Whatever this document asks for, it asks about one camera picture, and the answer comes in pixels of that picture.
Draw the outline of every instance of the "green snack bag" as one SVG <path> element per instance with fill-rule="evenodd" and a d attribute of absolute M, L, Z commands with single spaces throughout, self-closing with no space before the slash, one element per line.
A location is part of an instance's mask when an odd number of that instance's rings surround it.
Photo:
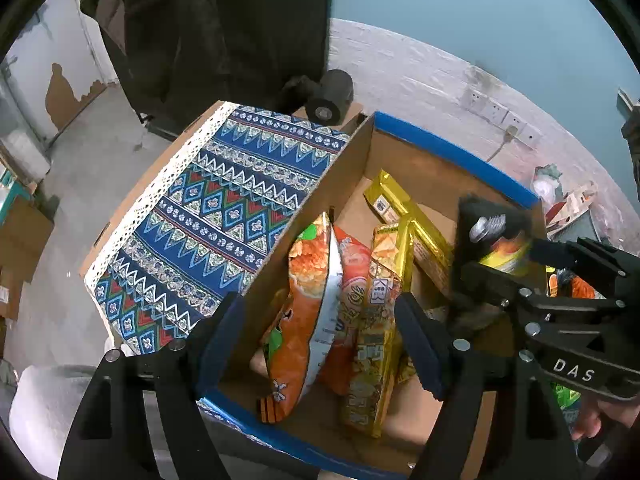
<path fill-rule="evenodd" d="M 567 409 L 576 400 L 580 399 L 580 393 L 574 392 L 572 389 L 562 386 L 562 384 L 551 383 L 551 388 L 561 410 Z"/>

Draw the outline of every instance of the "orange chip bag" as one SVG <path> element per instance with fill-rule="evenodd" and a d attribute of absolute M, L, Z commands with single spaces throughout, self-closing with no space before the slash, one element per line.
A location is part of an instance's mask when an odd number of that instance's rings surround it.
<path fill-rule="evenodd" d="M 589 283 L 585 282 L 580 276 L 575 276 L 571 280 L 571 297 L 572 298 L 586 298 L 587 300 L 596 300 L 602 296 L 597 293 Z"/>
<path fill-rule="evenodd" d="M 336 394 L 349 393 L 353 376 L 353 355 L 356 348 L 358 320 L 367 288 L 369 275 L 369 248 L 334 226 L 335 237 L 342 260 L 342 291 L 338 308 L 335 339 L 320 371 L 320 380 Z"/>
<path fill-rule="evenodd" d="M 341 283 L 338 243 L 322 213 L 289 251 L 289 297 L 262 340 L 273 381 L 258 401 L 264 423 L 289 415 L 316 380 L 334 341 Z"/>

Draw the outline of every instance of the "concrete floor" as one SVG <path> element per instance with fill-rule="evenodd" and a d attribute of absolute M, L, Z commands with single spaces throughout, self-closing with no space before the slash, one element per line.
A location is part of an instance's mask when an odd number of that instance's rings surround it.
<path fill-rule="evenodd" d="M 60 205 L 55 228 L 18 320 L 8 330 L 4 358 L 18 372 L 29 365 L 96 366 L 107 333 L 78 268 L 98 234 L 144 171 L 169 145 L 148 133 L 120 87 L 107 88 L 58 137 L 40 189 Z"/>

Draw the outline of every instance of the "power cord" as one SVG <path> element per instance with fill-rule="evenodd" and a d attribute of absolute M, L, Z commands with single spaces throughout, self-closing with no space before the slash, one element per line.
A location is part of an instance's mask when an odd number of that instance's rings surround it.
<path fill-rule="evenodd" d="M 498 149 L 495 150 L 485 162 L 491 162 L 492 158 L 494 158 L 494 156 L 500 153 L 500 150 L 503 149 L 505 145 L 507 145 L 509 142 L 511 142 L 515 138 L 514 133 L 517 133 L 516 127 L 509 126 L 504 133 L 504 138 L 502 139 L 502 143 L 500 144 L 500 146 L 498 146 Z"/>

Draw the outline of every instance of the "human hand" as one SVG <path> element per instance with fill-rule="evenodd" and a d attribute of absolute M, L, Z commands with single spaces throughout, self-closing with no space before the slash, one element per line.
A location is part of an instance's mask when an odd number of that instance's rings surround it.
<path fill-rule="evenodd" d="M 578 419 L 575 421 L 574 430 L 571 432 L 571 438 L 578 440 L 584 436 L 588 438 L 596 436 L 602 426 L 601 413 L 631 428 L 636 421 L 638 413 L 640 413 L 640 404 L 608 402 L 597 399 L 590 394 L 582 394 L 580 412 L 578 413 Z"/>

